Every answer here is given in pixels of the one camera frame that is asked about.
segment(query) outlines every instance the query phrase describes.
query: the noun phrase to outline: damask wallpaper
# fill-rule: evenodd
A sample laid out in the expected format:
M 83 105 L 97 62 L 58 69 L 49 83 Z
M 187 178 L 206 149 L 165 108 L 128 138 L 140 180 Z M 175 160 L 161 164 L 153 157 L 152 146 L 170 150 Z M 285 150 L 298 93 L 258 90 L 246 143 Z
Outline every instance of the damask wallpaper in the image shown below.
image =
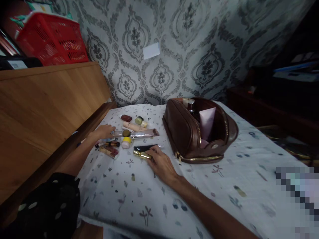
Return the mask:
M 54 0 L 80 23 L 119 105 L 225 99 L 252 65 L 269 64 L 314 0 Z M 160 43 L 144 60 L 142 48 Z

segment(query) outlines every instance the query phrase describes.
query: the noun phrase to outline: basket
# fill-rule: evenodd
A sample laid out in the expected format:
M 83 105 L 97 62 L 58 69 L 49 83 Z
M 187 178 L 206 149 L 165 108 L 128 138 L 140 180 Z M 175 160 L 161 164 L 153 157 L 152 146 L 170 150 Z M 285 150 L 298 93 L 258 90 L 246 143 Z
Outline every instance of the basket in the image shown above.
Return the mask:
M 58 15 L 33 13 L 17 41 L 44 66 L 89 61 L 79 23 Z

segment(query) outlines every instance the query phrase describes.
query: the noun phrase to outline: white bedsheet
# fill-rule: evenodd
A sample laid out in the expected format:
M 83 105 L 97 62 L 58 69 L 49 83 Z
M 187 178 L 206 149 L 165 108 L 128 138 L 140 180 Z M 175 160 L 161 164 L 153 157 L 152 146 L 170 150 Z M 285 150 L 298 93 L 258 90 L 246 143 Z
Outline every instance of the white bedsheet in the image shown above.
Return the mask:
M 222 161 L 204 165 L 183 162 L 180 165 L 174 157 L 162 123 L 166 105 L 132 105 L 110 110 L 101 125 L 111 124 L 121 130 L 120 114 L 132 116 L 133 121 L 142 116 L 148 128 L 156 128 L 160 136 L 135 140 L 129 149 L 120 147 L 116 160 L 95 148 L 91 150 L 78 175 L 80 217 L 124 234 L 121 228 L 169 238 L 211 238 L 180 196 L 155 177 L 145 161 L 133 155 L 133 146 L 161 144 L 178 174 L 260 238 L 277 238 L 278 195 L 283 191 L 276 183 L 276 167 L 305 165 L 224 104 L 217 103 L 235 120 L 239 135 Z M 302 224 L 298 217 L 295 220 L 286 233 L 294 234 L 295 227 Z

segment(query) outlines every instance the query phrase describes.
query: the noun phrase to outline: brown leather toiletry bag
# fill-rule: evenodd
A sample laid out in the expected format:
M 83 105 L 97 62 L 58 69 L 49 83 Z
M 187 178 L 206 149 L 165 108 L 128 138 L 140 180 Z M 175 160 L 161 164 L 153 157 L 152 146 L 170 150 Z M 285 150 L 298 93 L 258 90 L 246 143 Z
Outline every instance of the brown leather toiletry bag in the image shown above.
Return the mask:
M 235 121 L 215 102 L 194 97 L 195 114 L 191 114 L 182 103 L 182 98 L 167 102 L 163 123 L 176 158 L 185 163 L 216 163 L 237 138 Z M 216 107 L 211 139 L 200 148 L 199 111 Z

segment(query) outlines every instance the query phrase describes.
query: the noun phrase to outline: sleeve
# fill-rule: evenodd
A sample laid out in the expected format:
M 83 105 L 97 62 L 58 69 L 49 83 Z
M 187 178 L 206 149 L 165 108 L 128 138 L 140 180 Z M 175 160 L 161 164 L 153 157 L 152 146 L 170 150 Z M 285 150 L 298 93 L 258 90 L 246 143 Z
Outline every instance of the sleeve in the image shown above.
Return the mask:
M 80 209 L 80 179 L 53 173 L 21 203 L 4 238 L 71 238 Z

